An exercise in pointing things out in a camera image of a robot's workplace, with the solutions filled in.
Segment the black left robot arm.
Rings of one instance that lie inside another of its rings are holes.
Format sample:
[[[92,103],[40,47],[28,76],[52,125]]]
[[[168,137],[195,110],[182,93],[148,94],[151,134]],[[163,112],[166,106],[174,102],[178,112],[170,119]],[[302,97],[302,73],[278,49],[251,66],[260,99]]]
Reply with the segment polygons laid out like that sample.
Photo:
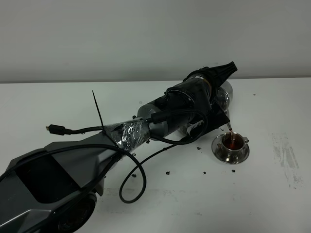
[[[190,144],[229,122],[218,92],[237,71],[233,62],[190,73],[131,120],[79,130],[50,125],[56,135],[95,132],[80,141],[53,142],[13,159],[0,178],[3,233],[72,233],[92,215],[107,172],[124,156],[146,175],[133,151],[150,140]]]

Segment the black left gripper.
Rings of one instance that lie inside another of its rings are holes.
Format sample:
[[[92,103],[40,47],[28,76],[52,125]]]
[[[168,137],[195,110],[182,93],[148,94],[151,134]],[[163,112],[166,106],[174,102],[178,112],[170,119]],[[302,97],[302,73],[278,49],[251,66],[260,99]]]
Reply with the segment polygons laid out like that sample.
[[[182,98],[186,109],[192,108],[202,112],[206,119],[196,113],[191,113],[188,124],[204,121],[200,135],[207,134],[208,114],[211,111],[210,97],[212,88],[220,87],[233,73],[237,71],[234,62],[216,67],[204,67],[191,72],[182,81]]]

